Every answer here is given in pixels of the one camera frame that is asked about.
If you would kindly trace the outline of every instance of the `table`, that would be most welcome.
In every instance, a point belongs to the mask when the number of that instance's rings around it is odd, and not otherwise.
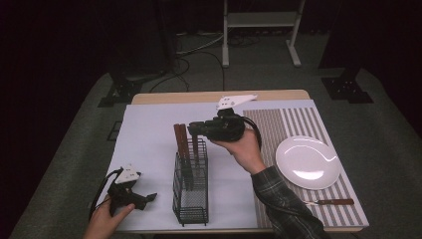
[[[301,109],[312,112],[313,123],[318,132],[316,136],[323,137],[324,142],[332,146],[314,102],[307,92],[302,90],[289,91],[243,91],[243,92],[208,92],[208,93],[170,93],[136,95],[132,105],[127,106],[123,124],[117,138],[114,154],[108,172],[127,163],[132,163],[143,173],[133,191],[147,195],[157,192],[155,201],[150,202],[144,211],[133,211],[117,228],[117,231],[128,233],[225,233],[225,232],[268,232],[271,223],[263,213],[263,207],[257,202],[252,189],[251,179],[224,148],[207,142],[209,157],[209,202],[210,222],[203,224],[188,224],[182,227],[178,224],[171,210],[172,180],[174,169],[174,153],[176,151],[174,132],[175,123],[194,120],[210,120],[215,116],[215,106],[223,96],[258,95],[258,100],[235,107],[235,112],[249,114],[248,117],[260,126],[263,138],[266,131],[275,129],[265,126],[261,118],[254,119],[254,109],[274,111],[286,110],[283,118],[304,121],[289,111]],[[263,146],[263,157],[271,164],[269,152],[283,138],[295,134],[292,129],[280,134],[275,143]],[[355,232],[368,226],[366,217],[344,171],[341,173],[341,190],[347,196],[355,199],[356,204],[341,206],[341,208],[312,209],[320,217],[326,231]],[[300,196],[318,197],[318,194],[329,192],[308,192],[289,186]]]
[[[295,12],[264,12],[264,13],[229,13],[227,1],[224,0],[224,32],[223,32],[223,67],[229,67],[229,28],[238,27],[293,27],[291,39],[286,41],[289,53],[295,67],[300,67],[301,61],[295,49],[295,41],[301,24],[305,1],[301,0],[298,11]]]

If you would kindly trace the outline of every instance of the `floor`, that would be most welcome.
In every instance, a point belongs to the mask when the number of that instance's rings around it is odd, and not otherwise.
[[[181,78],[165,77],[142,86],[142,93],[303,89],[316,102],[336,152],[359,197],[370,226],[347,238],[421,238],[422,141],[380,82],[365,70],[357,75],[373,104],[333,101],[321,78],[342,69],[317,68],[328,35],[299,34],[302,66],[295,68],[285,45],[288,36],[244,39],[250,46],[230,48],[230,67],[222,69],[221,48],[211,47],[177,60]],[[185,36],[179,50],[210,41],[210,36]],[[104,178],[114,147],[107,139],[125,104],[99,108],[111,88],[104,74],[87,95],[42,182],[11,238],[81,238],[91,201]],[[115,234],[112,238],[152,238]],[[256,235],[155,235],[163,238],[257,238]]]

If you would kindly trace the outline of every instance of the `knife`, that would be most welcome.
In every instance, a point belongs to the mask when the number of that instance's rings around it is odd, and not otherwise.
[[[354,201],[351,198],[347,199],[324,199],[316,201],[304,201],[306,205],[353,205]]]

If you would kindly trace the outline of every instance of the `striped placemat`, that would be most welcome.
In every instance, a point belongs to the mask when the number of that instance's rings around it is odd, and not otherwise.
[[[260,129],[263,138],[262,156],[267,166],[276,165],[277,147],[284,139],[291,136],[311,136],[333,147],[317,108],[245,110],[243,114],[253,120]],[[342,167],[338,181],[323,190],[307,190],[292,184],[287,179],[285,182],[300,199],[306,201],[331,198],[354,199],[354,205],[309,206],[313,215],[322,221],[325,228],[368,226],[361,205]],[[271,222],[265,213],[265,206],[256,197],[255,205],[258,226],[271,228]]]

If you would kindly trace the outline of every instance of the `plaid shirt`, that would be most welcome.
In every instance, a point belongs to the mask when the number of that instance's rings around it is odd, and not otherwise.
[[[323,231],[322,223],[274,209],[273,206],[289,208],[301,214],[312,215],[305,204],[286,186],[276,166],[268,167],[251,177],[258,198],[267,205],[267,216],[273,224],[277,238],[329,238]]]

